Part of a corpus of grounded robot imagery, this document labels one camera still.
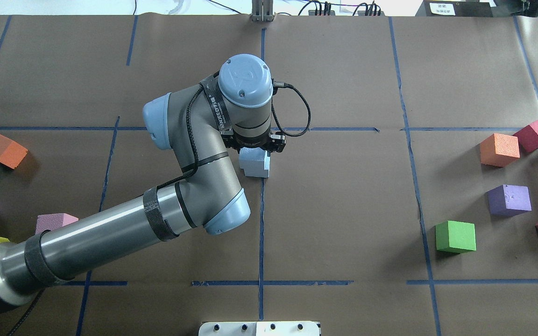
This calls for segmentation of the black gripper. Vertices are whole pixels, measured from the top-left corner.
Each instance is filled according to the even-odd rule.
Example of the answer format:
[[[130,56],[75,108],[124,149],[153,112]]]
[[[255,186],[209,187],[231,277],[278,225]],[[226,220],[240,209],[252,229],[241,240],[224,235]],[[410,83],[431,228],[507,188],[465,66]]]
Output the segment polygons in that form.
[[[255,137],[245,137],[233,130],[226,130],[221,132],[221,137],[227,148],[235,149],[238,153],[244,147],[260,147],[269,153],[281,153],[286,147],[284,134],[282,132],[273,133],[271,130],[267,130],[267,132]]]

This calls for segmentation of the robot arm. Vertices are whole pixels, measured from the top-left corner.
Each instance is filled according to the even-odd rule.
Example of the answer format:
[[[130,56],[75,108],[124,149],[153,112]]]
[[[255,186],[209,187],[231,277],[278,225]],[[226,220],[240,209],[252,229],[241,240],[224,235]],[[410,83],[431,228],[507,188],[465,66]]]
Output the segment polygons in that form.
[[[270,131],[274,93],[269,66],[241,54],[199,84],[148,102],[147,131],[159,149],[173,150],[182,176],[25,242],[0,243],[0,313],[192,228],[218,235],[247,221],[250,207],[227,149],[282,151],[284,136]]]

